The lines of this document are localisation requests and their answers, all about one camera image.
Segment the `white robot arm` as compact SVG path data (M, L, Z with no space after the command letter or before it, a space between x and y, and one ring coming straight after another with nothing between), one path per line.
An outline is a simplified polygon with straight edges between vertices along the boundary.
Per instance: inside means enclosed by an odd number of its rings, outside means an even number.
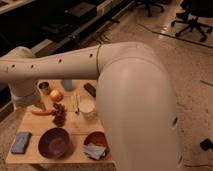
M41 58L19 46L0 57L0 81L15 105L35 103L40 79L97 81L97 109L117 171L184 171L173 86L146 44L103 44Z

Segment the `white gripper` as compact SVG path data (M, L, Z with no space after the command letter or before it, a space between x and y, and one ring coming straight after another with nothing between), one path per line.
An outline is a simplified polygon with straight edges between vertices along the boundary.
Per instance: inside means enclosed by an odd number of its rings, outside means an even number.
M32 94L23 97L13 95L12 102L16 109L34 105L35 107L40 108L43 111L46 110L46 107L41 99L40 92L38 90L35 90Z

